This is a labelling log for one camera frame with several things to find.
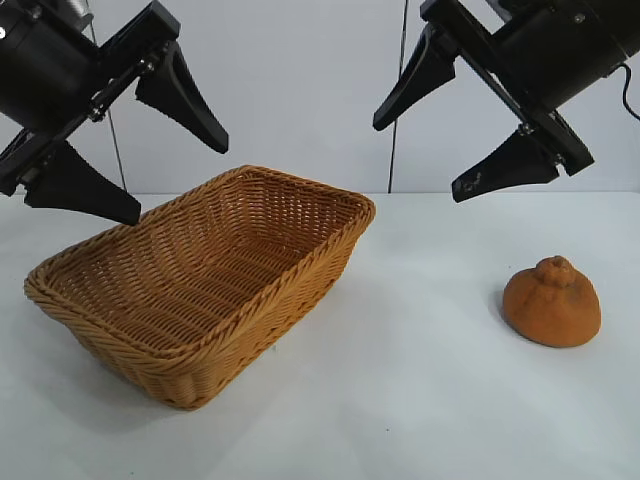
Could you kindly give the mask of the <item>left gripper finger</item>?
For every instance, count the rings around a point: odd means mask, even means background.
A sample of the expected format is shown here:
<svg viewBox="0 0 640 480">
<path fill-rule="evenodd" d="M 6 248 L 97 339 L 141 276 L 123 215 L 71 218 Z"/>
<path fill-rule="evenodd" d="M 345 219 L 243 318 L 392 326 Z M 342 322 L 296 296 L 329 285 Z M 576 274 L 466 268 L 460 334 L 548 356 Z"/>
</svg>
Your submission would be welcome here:
<svg viewBox="0 0 640 480">
<path fill-rule="evenodd" d="M 214 151 L 225 154 L 229 135 L 201 95 L 177 41 L 166 44 L 154 70 L 140 77 L 141 103 L 174 120 Z"/>
<path fill-rule="evenodd" d="M 32 208 L 86 213 L 124 225 L 136 225 L 141 204 L 95 170 L 67 141 L 40 165 L 26 185 L 25 203 Z"/>
</svg>

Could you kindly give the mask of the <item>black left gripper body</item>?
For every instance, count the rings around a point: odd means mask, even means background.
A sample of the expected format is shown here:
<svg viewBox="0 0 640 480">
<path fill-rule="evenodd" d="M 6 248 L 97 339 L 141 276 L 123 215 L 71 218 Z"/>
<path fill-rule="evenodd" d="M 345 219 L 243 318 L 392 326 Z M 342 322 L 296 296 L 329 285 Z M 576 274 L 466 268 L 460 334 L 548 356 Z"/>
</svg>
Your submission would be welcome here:
<svg viewBox="0 0 640 480">
<path fill-rule="evenodd" d="M 42 156 L 153 72 L 180 28 L 152 1 L 96 45 L 49 1 L 2 2 L 1 112 L 22 128 L 1 153 L 2 193 L 13 195 Z"/>
</svg>

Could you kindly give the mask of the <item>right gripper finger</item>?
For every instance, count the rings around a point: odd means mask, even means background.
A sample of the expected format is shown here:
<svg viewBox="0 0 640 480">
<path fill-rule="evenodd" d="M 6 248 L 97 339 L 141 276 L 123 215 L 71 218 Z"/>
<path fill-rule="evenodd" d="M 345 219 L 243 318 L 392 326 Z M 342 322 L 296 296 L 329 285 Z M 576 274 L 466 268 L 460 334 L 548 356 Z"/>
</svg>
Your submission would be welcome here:
<svg viewBox="0 0 640 480">
<path fill-rule="evenodd" d="M 452 182 L 452 196 L 460 203 L 506 188 L 548 184 L 558 177 L 549 151 L 537 136 L 514 132 L 484 160 Z"/>
<path fill-rule="evenodd" d="M 427 23 L 396 85 L 375 111 L 373 128 L 382 131 L 432 91 L 455 78 L 456 42 Z"/>
</svg>

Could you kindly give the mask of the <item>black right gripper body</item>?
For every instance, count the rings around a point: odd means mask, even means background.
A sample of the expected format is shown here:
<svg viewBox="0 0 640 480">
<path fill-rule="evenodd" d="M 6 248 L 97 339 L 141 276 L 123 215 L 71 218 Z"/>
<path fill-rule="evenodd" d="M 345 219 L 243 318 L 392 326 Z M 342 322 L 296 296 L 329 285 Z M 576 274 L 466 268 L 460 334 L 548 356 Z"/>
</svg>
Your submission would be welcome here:
<svg viewBox="0 0 640 480">
<path fill-rule="evenodd" d="M 426 1 L 420 15 L 534 133 L 558 172 L 591 166 L 588 147 L 558 109 L 639 51 L 636 1 L 503 1 L 509 20 L 490 33 L 459 1 Z"/>
</svg>

